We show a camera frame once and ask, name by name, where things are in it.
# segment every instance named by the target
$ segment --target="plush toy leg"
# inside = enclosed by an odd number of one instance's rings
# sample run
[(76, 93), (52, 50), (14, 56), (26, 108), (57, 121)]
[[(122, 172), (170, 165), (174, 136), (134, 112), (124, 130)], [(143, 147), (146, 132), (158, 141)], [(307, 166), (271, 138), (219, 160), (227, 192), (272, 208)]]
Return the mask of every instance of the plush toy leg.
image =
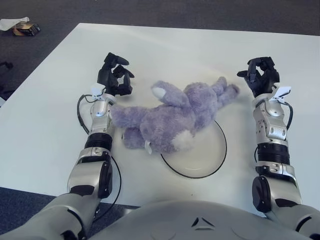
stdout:
[(151, 90), (153, 95), (164, 104), (179, 108), (190, 107), (186, 94), (168, 82), (158, 81), (152, 86)]
[(128, 149), (143, 149), (145, 148), (145, 140), (138, 128), (127, 128), (123, 134), (124, 145)]
[(217, 96), (220, 96), (225, 92), (227, 88), (227, 80), (224, 76), (219, 77), (218, 81), (212, 85), (212, 89), (214, 90)]
[(239, 94), (239, 88), (234, 85), (230, 84), (226, 87), (224, 92), (218, 96), (218, 107), (219, 109), (223, 106), (229, 104), (233, 99), (235, 99)]
[(119, 128), (138, 128), (147, 111), (147, 108), (140, 106), (123, 107), (114, 105), (111, 107), (112, 122)]

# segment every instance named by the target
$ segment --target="white plate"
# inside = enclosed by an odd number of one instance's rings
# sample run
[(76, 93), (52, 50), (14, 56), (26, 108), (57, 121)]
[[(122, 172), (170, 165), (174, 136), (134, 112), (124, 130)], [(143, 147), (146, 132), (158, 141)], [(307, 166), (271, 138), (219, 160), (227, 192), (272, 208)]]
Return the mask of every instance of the white plate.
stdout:
[(169, 168), (187, 178), (205, 178), (222, 166), (227, 154), (227, 141), (217, 122), (194, 137), (194, 147), (188, 151), (161, 154)]

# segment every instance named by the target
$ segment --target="gray carpet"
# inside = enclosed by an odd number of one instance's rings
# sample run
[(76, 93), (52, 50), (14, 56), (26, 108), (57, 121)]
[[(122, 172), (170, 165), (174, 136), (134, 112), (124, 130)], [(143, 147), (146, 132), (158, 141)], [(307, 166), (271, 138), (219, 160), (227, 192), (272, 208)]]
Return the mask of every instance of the gray carpet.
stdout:
[[(37, 36), (0, 32), (0, 62), (14, 64), (12, 70), (0, 71), (0, 96), (5, 99), (78, 23), (320, 35), (319, 0), (0, 1), (0, 18), (25, 16), (40, 25)], [(25, 223), (52, 198), (0, 188), (0, 234)], [(90, 234), (115, 221), (122, 212), (123, 208), (116, 206), (93, 225)]]

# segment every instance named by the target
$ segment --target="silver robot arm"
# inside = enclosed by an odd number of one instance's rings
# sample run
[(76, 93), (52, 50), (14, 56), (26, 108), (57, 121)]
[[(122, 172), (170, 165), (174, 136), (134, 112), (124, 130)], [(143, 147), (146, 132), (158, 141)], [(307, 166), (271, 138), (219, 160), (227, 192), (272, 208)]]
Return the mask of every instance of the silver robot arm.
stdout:
[[(80, 121), (88, 138), (69, 176), (68, 193), (56, 197), (24, 225), (1, 235), (0, 240), (87, 239), (101, 199), (107, 198), (112, 191), (110, 151), (114, 126), (110, 106), (116, 102), (115, 95), (127, 95), (132, 91), (130, 78), (134, 76), (120, 64), (129, 63), (109, 53), (99, 71), (98, 83), (91, 89), (94, 100), (90, 110), (92, 125), (88, 130)], [(123, 84), (118, 84), (117, 79), (123, 76)], [(84, 97), (81, 96), (78, 106)]]
[[(284, 101), (290, 87), (280, 87), (279, 74), (270, 57), (249, 61), (248, 71), (238, 73), (244, 77), (253, 92), (253, 116), (256, 122), (258, 161), (255, 170), (259, 174), (252, 183), (255, 208), (269, 219), (300, 234), (320, 239), (320, 212), (302, 205), (295, 169), (290, 165), (287, 131), (293, 110)], [(260, 67), (264, 74), (256, 70)], [(282, 105), (290, 107), (290, 118), (284, 123)]]

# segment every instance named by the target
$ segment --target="stuffed animal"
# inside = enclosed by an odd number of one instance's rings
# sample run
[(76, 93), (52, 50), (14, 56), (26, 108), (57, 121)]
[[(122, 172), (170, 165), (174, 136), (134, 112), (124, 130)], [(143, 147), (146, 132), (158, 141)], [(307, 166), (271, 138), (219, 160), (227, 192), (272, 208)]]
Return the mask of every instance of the stuffed animal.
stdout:
[(146, 148), (161, 153), (188, 150), (193, 147), (197, 131), (213, 122), (217, 111), (239, 94), (239, 88), (224, 77), (209, 86), (196, 82), (181, 91), (176, 86), (158, 81), (151, 88), (162, 103), (154, 108), (114, 105), (114, 125), (126, 128), (124, 145), (130, 149)]

